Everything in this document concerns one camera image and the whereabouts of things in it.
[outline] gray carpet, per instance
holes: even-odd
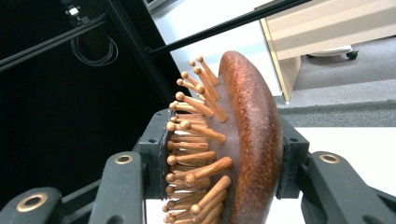
[[[303,56],[291,101],[278,102],[295,127],[395,127],[396,38],[353,45],[346,55]]]

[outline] black backdrop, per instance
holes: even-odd
[[[73,28],[57,1],[1,5],[1,59]],[[131,19],[149,46],[163,45],[144,5],[133,8]],[[131,150],[166,107],[114,24],[101,29],[120,50],[111,65],[81,63],[66,42],[0,73],[1,207],[31,188],[55,187],[64,196],[99,179],[106,159]],[[181,90],[169,54],[158,66],[171,89]]]

